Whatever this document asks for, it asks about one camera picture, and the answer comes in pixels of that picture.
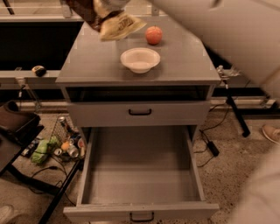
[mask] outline floor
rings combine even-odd
[[[41,112],[41,123],[45,126],[40,136],[48,139],[53,132],[54,125],[58,116],[67,114]],[[212,154],[209,150],[204,153],[195,154],[199,168],[199,176],[204,188],[206,201],[218,203],[220,210],[211,218],[213,223],[227,223],[227,219],[233,208],[237,205],[242,186],[252,171],[258,166],[273,147],[273,143],[267,140],[261,131],[263,124],[271,124],[280,127],[279,120],[246,120],[251,131],[248,137],[242,136],[242,129],[235,119],[235,114],[227,109],[215,109],[209,113],[202,129],[213,127],[220,123],[226,117],[224,122],[214,129],[206,131],[207,137],[215,143],[220,151],[218,157],[214,157],[207,164]],[[203,151],[205,144],[201,136],[197,136],[194,151]],[[25,175],[31,176],[36,171],[49,165],[60,166],[53,159],[48,159],[41,166],[35,165],[29,158],[19,157],[14,165]],[[69,171],[71,164],[64,163],[66,170]],[[42,171],[36,176],[38,179],[56,184],[64,178],[62,171]],[[66,190],[66,195],[56,207],[48,223],[70,224],[71,222],[64,214],[64,207],[71,207],[76,202],[79,183],[81,180],[81,171],[78,171],[74,180]],[[15,208],[17,219],[14,223],[38,223],[41,215],[45,212],[53,196],[48,194],[36,194],[26,185],[21,184],[8,172],[0,178],[0,206],[11,204]],[[154,223],[208,223],[208,220],[154,220]]]

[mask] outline open drawer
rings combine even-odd
[[[207,218],[186,126],[93,129],[71,221]]]

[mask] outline wire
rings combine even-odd
[[[221,103],[221,104],[217,104],[217,105],[213,106],[212,108],[210,108],[209,112],[211,112],[212,110],[216,109],[217,107],[223,106],[223,105],[225,105],[225,104],[226,104],[226,102]]]
[[[207,165],[212,159],[214,158],[214,156],[210,157],[204,164],[198,165],[199,168]]]
[[[58,183],[56,183],[55,186],[58,186],[59,183],[63,184],[63,183],[62,183],[62,180],[60,180]]]
[[[221,120],[219,123],[215,124],[215,125],[212,126],[212,127],[206,128],[206,129],[200,129],[200,132],[204,132],[204,131],[206,131],[206,130],[212,130],[212,129],[215,129],[215,128],[217,128],[218,126],[220,126],[220,125],[226,120],[227,115],[228,115],[228,111],[229,111],[229,105],[227,106],[227,112],[226,112],[226,114],[224,115],[224,117],[222,118],[222,120]]]
[[[69,200],[69,202],[70,202],[73,206],[76,206],[76,204],[73,203],[73,202],[69,199],[68,195],[67,195],[65,192],[64,192],[64,194],[65,194],[66,198]]]
[[[49,166],[49,167],[46,167],[46,168],[43,168],[41,170],[38,170],[36,172],[33,173],[33,175],[31,176],[31,179],[34,178],[36,175],[38,175],[39,173],[45,171],[45,170],[61,170],[59,167],[57,166]],[[45,192],[36,192],[32,187],[29,186],[29,189],[33,192],[33,193],[36,193],[36,194],[43,194]]]
[[[64,166],[58,159],[56,159],[55,157],[53,157],[53,155],[51,155],[51,158],[54,159],[56,162],[58,162],[58,163],[62,166],[63,172],[64,172],[65,175],[67,176],[67,171],[66,171],[66,169],[65,169],[65,166]]]
[[[43,155],[51,155],[51,152],[40,152],[40,151],[34,151],[33,153],[43,154]]]
[[[209,138],[207,137],[207,135],[204,133],[204,130],[200,129],[199,131],[200,131],[200,133],[201,133],[202,140],[203,140],[206,144],[208,144],[208,143],[210,142],[210,140],[209,140]]]
[[[205,149],[204,150],[196,150],[196,151],[194,151],[193,153],[203,153],[203,152],[205,152],[205,151],[207,151],[207,145],[206,145],[206,147],[205,147]]]

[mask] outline food package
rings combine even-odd
[[[37,149],[31,155],[31,161],[35,164],[41,165],[48,157],[48,140],[41,140]]]
[[[66,0],[94,30],[101,41],[124,39],[146,26],[146,22],[124,11],[130,0]]]

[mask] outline gray cabinet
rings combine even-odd
[[[204,46],[169,17],[143,17],[164,33],[148,45],[144,29],[100,42],[86,24],[57,79],[69,115],[87,142],[72,221],[152,221],[210,217],[193,139],[219,83]],[[135,74],[120,62],[133,47],[157,51],[161,62]]]

